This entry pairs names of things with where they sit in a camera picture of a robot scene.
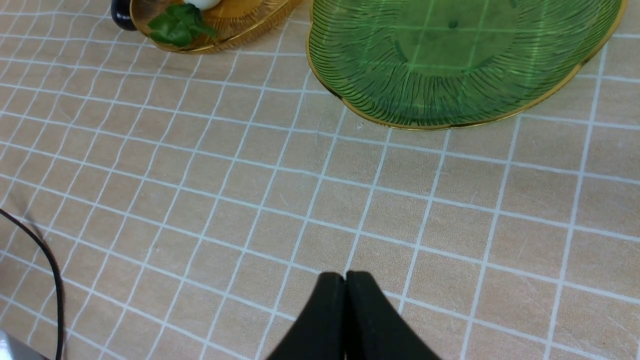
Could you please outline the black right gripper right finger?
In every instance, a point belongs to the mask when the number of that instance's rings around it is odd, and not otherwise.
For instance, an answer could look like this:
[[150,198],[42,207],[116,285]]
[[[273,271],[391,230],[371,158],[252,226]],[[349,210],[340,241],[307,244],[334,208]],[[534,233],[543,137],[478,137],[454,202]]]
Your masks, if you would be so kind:
[[374,277],[346,274],[345,356],[348,360],[439,360],[391,305]]

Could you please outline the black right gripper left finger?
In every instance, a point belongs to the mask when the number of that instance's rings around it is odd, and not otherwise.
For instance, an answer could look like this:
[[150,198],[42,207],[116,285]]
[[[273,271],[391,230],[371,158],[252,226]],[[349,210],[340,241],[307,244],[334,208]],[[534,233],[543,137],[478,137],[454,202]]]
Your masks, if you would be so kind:
[[346,284],[338,273],[321,273],[311,296],[269,360],[343,360]]

